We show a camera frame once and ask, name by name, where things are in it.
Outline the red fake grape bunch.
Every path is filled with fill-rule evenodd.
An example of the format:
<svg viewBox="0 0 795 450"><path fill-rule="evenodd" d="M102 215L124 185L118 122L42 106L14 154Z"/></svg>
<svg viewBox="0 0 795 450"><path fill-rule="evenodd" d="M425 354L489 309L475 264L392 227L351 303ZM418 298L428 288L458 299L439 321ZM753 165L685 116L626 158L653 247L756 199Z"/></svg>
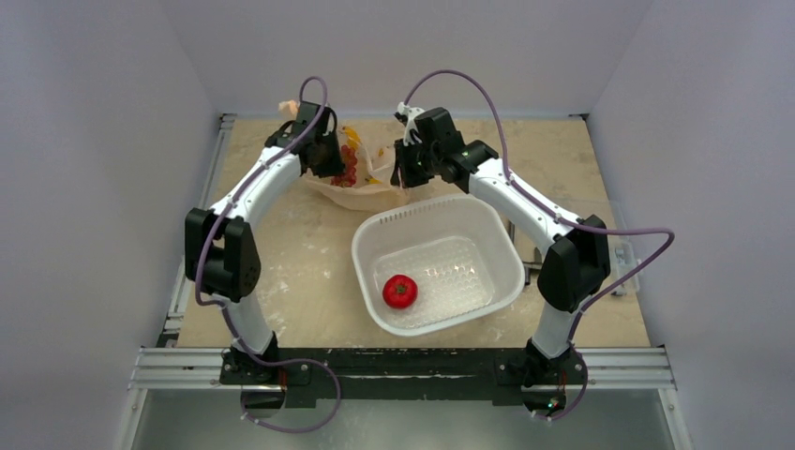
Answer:
<svg viewBox="0 0 795 450"><path fill-rule="evenodd" d="M340 147L340 155L344 163L344 171L340 175L332 178L330 184L340 188L353 188L357 183L359 145L343 144Z"/></svg>

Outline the orange translucent plastic bag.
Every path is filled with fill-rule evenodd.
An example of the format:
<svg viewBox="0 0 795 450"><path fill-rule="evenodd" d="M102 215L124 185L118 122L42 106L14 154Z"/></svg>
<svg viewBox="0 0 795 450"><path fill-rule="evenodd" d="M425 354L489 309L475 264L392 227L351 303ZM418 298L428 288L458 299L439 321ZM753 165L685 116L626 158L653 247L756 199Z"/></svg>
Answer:
<svg viewBox="0 0 795 450"><path fill-rule="evenodd" d="M392 146L380 148L364 144L356 129L344 124L337 129L340 147L343 144L358 144L357 183L354 187L335 187L330 184L333 177L319 178L314 175L304 177L304 184L322 194L330 201L354 211L378 213L403 206L408 203L408 194L400 187L392 186L390 178L395 166L395 152ZM367 179L374 177L381 185L369 185Z"/></svg>

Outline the red fake fruit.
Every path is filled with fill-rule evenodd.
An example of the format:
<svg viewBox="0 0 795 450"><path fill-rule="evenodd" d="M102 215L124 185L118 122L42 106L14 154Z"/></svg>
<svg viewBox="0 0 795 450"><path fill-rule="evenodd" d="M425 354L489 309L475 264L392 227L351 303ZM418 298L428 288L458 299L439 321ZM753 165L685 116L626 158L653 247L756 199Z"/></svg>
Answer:
<svg viewBox="0 0 795 450"><path fill-rule="evenodd" d="M418 286L411 277L406 275L394 275L382 287L382 300L390 308L409 308L417 297Z"/></svg>

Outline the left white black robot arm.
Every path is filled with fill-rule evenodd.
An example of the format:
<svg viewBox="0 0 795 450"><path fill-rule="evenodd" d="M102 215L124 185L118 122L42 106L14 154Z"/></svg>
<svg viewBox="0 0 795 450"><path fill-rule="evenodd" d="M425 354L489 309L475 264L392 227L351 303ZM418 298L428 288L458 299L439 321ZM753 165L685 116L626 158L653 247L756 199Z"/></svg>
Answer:
<svg viewBox="0 0 795 450"><path fill-rule="evenodd" d="M232 335L232 360L243 363L255 383L271 382L286 363L254 297L262 269L254 232L278 197L306 172L343 173L337 125L326 103L301 102L296 117L266 139L234 188L185 218L185 274L194 284L195 302L220 311Z"/></svg>

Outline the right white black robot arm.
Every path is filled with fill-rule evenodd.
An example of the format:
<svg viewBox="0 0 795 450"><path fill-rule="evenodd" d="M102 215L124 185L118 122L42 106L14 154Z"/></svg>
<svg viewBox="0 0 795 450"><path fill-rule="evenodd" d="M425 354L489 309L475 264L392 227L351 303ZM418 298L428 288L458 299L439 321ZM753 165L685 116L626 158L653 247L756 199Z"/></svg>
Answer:
<svg viewBox="0 0 795 450"><path fill-rule="evenodd" d="M503 214L541 252L537 287L545 304L526 368L537 381L551 380L563 369L578 312L611 273L605 222L581 218L541 195L485 142L465 142L446 109L399 103L395 117L405 130L395 142L394 181L414 188L440 177Z"/></svg>

